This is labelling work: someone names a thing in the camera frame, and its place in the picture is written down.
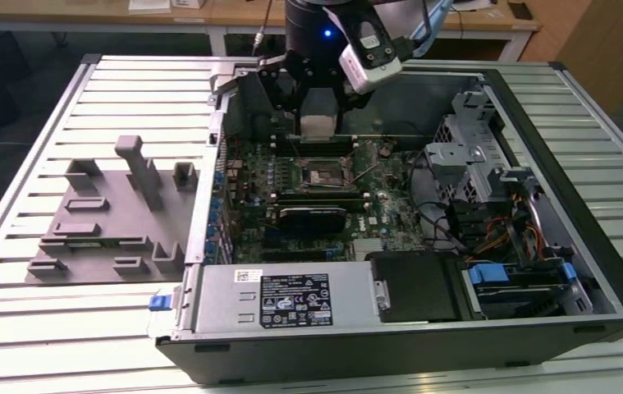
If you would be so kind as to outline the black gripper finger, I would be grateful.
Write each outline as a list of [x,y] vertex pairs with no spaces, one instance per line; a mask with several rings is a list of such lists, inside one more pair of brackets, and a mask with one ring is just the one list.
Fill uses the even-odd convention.
[[[266,91],[272,107],[292,116],[295,120],[302,118],[303,84],[298,80],[302,70],[303,57],[295,51],[286,51],[276,57],[258,58],[258,77]],[[283,72],[291,78],[292,86],[288,91],[279,84]]]
[[344,114],[354,109],[366,107],[370,101],[370,94],[359,94],[348,83],[342,83],[338,88],[338,123],[342,124]]

